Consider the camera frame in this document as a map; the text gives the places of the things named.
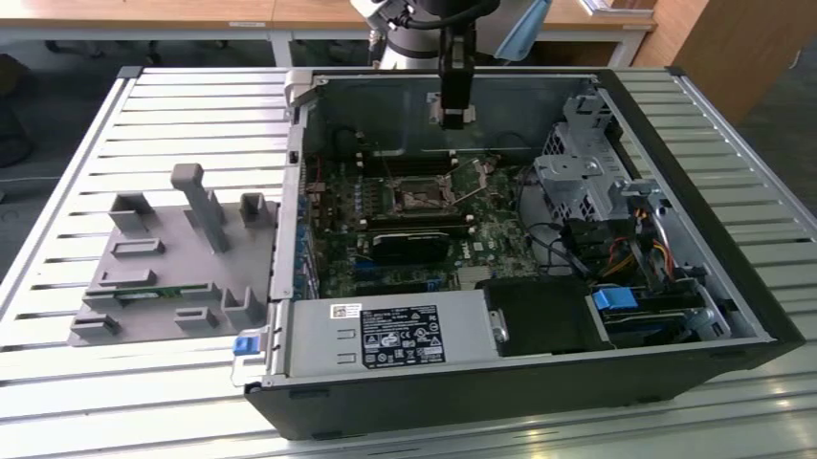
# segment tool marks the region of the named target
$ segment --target black cable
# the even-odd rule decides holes
[[[514,137],[515,139],[518,139],[522,142],[522,144],[528,149],[531,149],[531,150],[534,149],[534,145],[527,141],[527,139],[524,139],[524,136],[522,136],[522,134],[519,134],[515,131],[502,131],[494,137],[491,137],[491,140],[487,143],[487,150],[488,151],[494,149],[494,147],[499,143],[499,140],[503,139],[504,137]]]
[[[572,270],[580,273],[583,276],[590,276],[592,274],[592,272],[587,269],[587,267],[582,264],[582,262],[575,259],[575,257],[570,256],[566,252],[559,251],[558,249],[552,248],[552,244],[555,244],[556,241],[560,242],[562,241],[560,239],[554,239],[554,241],[550,244],[547,244],[544,241],[538,239],[536,236],[534,236],[530,232],[527,233],[527,235],[530,236],[531,240],[547,250],[548,256],[550,256],[550,253],[554,253],[559,258],[562,258],[567,262]]]
[[[415,21],[404,14],[399,16],[393,23],[405,29],[416,29],[417,31],[433,31],[443,29],[447,26],[453,26],[463,22],[471,22],[496,11],[499,8],[499,0],[481,0],[476,5],[465,11],[460,11],[453,16],[448,16],[437,21]]]

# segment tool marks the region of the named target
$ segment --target floor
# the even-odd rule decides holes
[[[12,55],[32,70],[5,102],[13,107],[36,150],[13,166],[0,168],[0,278],[14,260],[44,203],[81,141],[110,83],[124,65],[144,65],[146,44],[102,43],[101,58],[84,55],[81,43],[62,44],[50,53],[42,42],[0,39],[0,54]],[[165,65],[178,67],[272,66],[265,42],[161,42]],[[304,43],[293,49],[300,65],[364,63],[364,45]],[[748,143],[766,159],[811,211],[817,210],[817,42],[803,51],[798,66],[779,79],[739,126]],[[4,182],[9,179],[29,181]]]

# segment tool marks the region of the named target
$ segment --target desk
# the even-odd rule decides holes
[[[655,21],[587,14],[554,0],[538,41],[612,42],[628,66]],[[32,40],[269,40],[280,67],[293,39],[367,39],[348,0],[0,0],[0,32]]]
[[[169,171],[197,161],[220,202],[251,191],[279,199],[284,72],[158,68],[114,81],[0,286],[0,457],[719,459],[814,447],[817,244],[790,242],[814,237],[814,219],[686,79],[663,71],[616,73],[809,340],[782,358],[662,404],[287,442],[229,383],[231,337],[68,347],[114,192],[178,205]]]
[[[655,21],[592,17],[576,0],[554,0],[536,41],[603,41],[618,46],[610,67],[627,67]],[[292,66],[292,40],[367,40],[368,25],[348,0],[276,0],[271,40],[280,67]]]
[[[0,0],[0,31],[36,40],[267,39],[275,0]]]

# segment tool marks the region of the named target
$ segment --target metal table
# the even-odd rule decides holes
[[[288,442],[231,385],[232,338],[66,347],[114,192],[181,204],[168,174],[185,161],[208,170],[221,202],[248,190],[277,198],[283,76],[146,69],[116,80],[0,288],[0,457],[732,458],[817,448],[814,218],[686,78],[663,70],[619,77],[809,339],[781,359],[668,403]]]

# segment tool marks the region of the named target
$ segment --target warning label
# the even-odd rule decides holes
[[[360,311],[360,329],[365,368],[445,361],[435,305]]]

